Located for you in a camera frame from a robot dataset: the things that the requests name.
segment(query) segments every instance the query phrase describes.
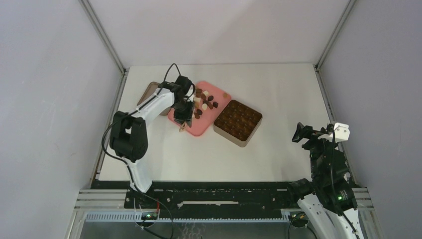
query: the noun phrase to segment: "white bracket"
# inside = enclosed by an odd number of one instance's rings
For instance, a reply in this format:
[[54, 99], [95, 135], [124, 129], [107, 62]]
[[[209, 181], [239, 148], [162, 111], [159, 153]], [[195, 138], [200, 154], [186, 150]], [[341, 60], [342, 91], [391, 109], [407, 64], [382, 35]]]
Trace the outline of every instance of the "white bracket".
[[[335, 131], [335, 142], [343, 142], [347, 141], [350, 136], [349, 125], [344, 123], [335, 123], [334, 124], [334, 131]], [[332, 133], [330, 134], [323, 134], [318, 139], [325, 138], [329, 141], [332, 141]]]
[[309, 221], [315, 228], [316, 234], [319, 235], [320, 238], [338, 238], [331, 220], [327, 213], [325, 213], [325, 209], [322, 207], [316, 195], [308, 194], [304, 196], [303, 200], [298, 200], [298, 205], [309, 218]]

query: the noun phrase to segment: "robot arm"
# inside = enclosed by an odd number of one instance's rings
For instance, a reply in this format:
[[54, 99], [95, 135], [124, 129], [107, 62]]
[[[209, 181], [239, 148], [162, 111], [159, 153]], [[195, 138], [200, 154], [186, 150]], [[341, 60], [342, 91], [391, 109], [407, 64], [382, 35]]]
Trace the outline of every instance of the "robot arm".
[[134, 190], [144, 193], [152, 184], [148, 161], [144, 158], [148, 149], [147, 126], [163, 110], [172, 107], [175, 109], [175, 121], [191, 127], [194, 91], [195, 85], [187, 77], [179, 76], [174, 83], [161, 83], [153, 95], [130, 113], [119, 111], [114, 114], [110, 147], [127, 163], [133, 176], [131, 187]]
[[348, 172], [346, 158], [335, 149], [338, 142], [348, 140], [349, 135], [346, 124], [329, 124], [326, 129], [317, 131], [311, 126], [298, 123], [292, 139], [293, 142], [308, 139], [302, 148], [310, 152], [312, 182], [301, 179], [292, 182], [289, 189], [320, 238], [364, 238], [353, 191], [344, 179], [344, 174]]

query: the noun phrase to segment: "white wall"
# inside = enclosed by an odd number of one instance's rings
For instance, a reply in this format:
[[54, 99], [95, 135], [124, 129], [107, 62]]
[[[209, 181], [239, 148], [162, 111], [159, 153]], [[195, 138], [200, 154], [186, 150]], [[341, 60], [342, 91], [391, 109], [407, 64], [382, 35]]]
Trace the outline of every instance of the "white wall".
[[0, 238], [63, 238], [119, 72], [76, 0], [0, 7]]
[[322, 67], [385, 237], [421, 238], [422, 1], [358, 1]]
[[348, 0], [91, 0], [125, 67], [316, 63]]

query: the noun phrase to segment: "white tabletop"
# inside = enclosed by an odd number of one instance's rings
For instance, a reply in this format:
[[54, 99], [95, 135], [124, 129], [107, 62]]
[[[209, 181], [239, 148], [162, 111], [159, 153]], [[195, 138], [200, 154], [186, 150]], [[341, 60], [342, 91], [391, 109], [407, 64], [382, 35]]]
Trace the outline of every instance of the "white tabletop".
[[[132, 66], [119, 105], [136, 107], [148, 84], [161, 82], [168, 66]], [[329, 123], [312, 64], [181, 65], [194, 83], [208, 81], [234, 100], [259, 111], [262, 123], [245, 148], [215, 133], [212, 126], [200, 137], [167, 117], [148, 127], [149, 161], [154, 181], [292, 181], [311, 177], [309, 152], [291, 139], [296, 124], [315, 129]], [[172, 69], [167, 81], [177, 78]], [[122, 162], [105, 157], [100, 180], [129, 180]]]

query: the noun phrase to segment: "pink tray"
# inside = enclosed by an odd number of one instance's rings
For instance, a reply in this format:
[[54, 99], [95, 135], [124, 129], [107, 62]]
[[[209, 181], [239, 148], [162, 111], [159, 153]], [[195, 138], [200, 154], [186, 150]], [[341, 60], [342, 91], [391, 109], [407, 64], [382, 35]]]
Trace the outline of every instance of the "pink tray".
[[[224, 110], [227, 104], [231, 101], [231, 96], [227, 92], [206, 81], [200, 81], [196, 83], [195, 87], [203, 91], [208, 91], [210, 93], [208, 96], [214, 96], [214, 100], [212, 100], [212, 102], [215, 101], [218, 103], [218, 108], [213, 108], [212, 110], [210, 108], [207, 108], [207, 110], [203, 111], [203, 114], [201, 115], [200, 119], [192, 117], [192, 127], [187, 127], [186, 131], [189, 132], [191, 135], [198, 137], [201, 136], [220, 115], [220, 113]], [[228, 96], [224, 98], [223, 93], [227, 93]], [[172, 122], [174, 122], [173, 113], [174, 109], [172, 108], [169, 114], [167, 115], [169, 120]]]

